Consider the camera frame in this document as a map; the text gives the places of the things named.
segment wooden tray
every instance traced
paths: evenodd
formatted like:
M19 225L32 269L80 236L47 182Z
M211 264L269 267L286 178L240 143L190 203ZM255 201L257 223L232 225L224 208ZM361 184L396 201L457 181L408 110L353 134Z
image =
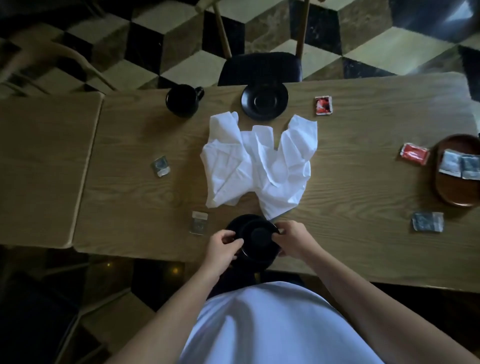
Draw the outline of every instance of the wooden tray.
M435 189L445 202L461 207L479 205L480 181L464 180L438 171L445 149L480 155L480 139L469 134L454 134L446 137L438 143L435 164Z

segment white napkin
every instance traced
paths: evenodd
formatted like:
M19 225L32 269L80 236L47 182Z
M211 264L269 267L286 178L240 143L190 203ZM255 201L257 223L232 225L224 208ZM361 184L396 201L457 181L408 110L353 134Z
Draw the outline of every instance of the white napkin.
M273 129L254 125L241 132L238 114L210 118L208 143L200 155L207 176L207 207L235 205L254 191L267 220L297 206L310 178L317 150L317 122L294 115L274 149Z

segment white shirt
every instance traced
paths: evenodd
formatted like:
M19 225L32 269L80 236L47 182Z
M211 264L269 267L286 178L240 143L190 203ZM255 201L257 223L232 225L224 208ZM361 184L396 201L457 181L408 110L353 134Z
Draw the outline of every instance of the white shirt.
M383 363L318 294L263 283L205 303L179 363Z

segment table top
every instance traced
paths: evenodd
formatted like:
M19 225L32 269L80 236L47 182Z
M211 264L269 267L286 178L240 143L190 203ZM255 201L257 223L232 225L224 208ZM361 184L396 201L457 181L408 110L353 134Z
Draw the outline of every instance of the table top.
M299 206L279 219L303 222L335 257L377 282L480 291L480 208L444 204L432 190L433 167L399 160L406 142L433 147L454 133L476 134L468 86L458 73L287 84L287 109L265 124L276 143L294 114L318 121L312 177ZM177 261L202 257L207 237L234 217L260 213L253 193L237 206L205 207L200 152L211 115L239 113L243 86L210 87L194 117L165 106L167 90L106 97L85 183L74 246L88 253ZM316 117L315 96L330 95L334 113ZM150 163L165 155L171 173ZM205 236L189 233L192 211L209 214ZM418 233L415 211L443 211L443 233ZM272 269L310 272L278 258Z
M72 244L103 95L0 102L0 242Z

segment black mug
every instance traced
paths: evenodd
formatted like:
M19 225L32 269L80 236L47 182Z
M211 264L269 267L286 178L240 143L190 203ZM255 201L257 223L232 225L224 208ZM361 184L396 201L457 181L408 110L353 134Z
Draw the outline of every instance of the black mug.
M167 93L167 108L181 118L189 118L198 110L198 102L205 95L203 87L175 85Z

